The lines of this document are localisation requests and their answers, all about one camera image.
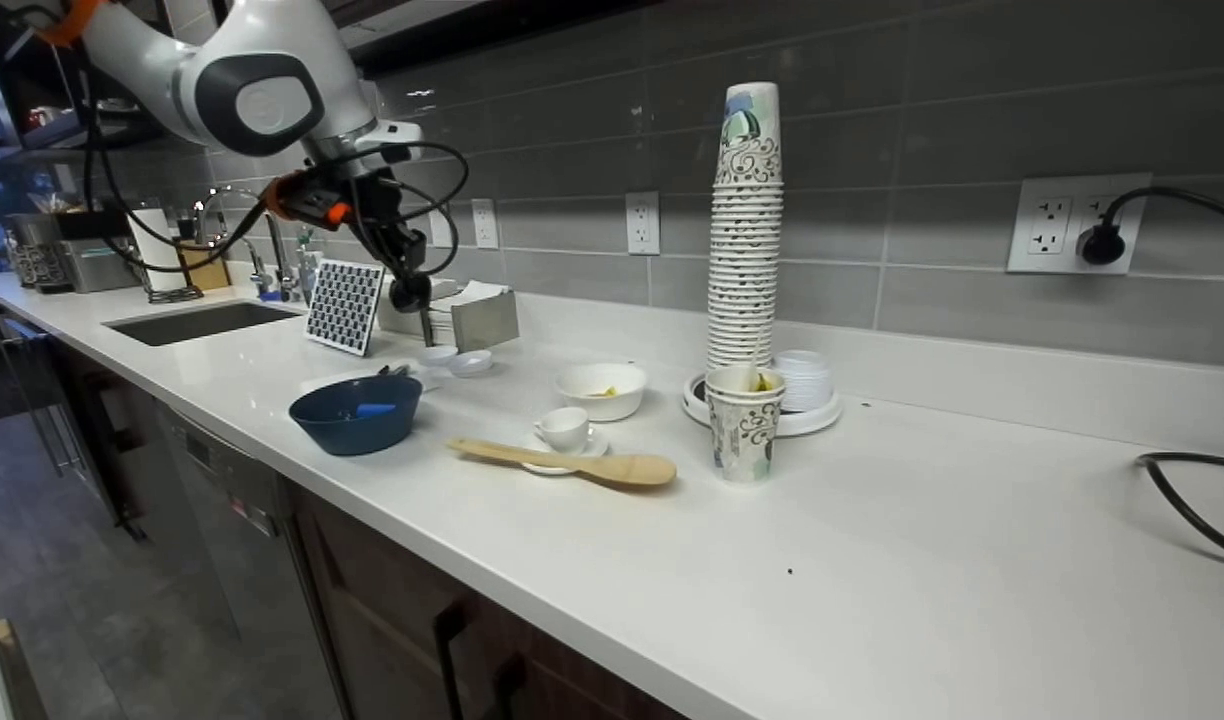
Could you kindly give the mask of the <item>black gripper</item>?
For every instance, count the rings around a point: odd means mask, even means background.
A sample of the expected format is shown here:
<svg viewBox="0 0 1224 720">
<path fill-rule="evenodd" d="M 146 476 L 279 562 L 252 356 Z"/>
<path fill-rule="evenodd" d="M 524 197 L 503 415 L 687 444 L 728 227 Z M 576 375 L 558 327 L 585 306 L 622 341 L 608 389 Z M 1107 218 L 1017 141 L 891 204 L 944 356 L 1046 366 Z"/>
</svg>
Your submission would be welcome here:
<svg viewBox="0 0 1224 720">
<path fill-rule="evenodd" d="M 391 172 L 424 141 L 416 125 L 378 121 L 377 127 L 332 141 L 309 168 L 273 180 L 260 204 L 284 218 L 349 227 L 373 260 L 391 273 L 388 303 L 424 310 L 430 275 L 424 273 L 426 239 L 404 218 L 404 188 Z"/>
</svg>

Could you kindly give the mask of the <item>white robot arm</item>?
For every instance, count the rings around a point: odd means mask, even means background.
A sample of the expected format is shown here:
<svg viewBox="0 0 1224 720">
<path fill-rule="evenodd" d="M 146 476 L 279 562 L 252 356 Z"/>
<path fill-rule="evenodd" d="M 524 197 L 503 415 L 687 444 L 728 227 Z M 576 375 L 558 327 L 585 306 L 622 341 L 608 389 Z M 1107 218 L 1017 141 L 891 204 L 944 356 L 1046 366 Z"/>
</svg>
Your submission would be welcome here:
<svg viewBox="0 0 1224 720">
<path fill-rule="evenodd" d="M 329 231 L 349 227 L 391 273 L 394 310 L 430 303 L 424 235 L 404 218 L 391 172 L 424 130 L 367 100 L 321 0 L 235 0 L 202 43 L 150 27 L 124 0 L 63 0 L 44 38 L 80 47 L 178 141 L 235 154 L 299 145 L 309 163 L 273 180 L 260 207 Z"/>
</svg>

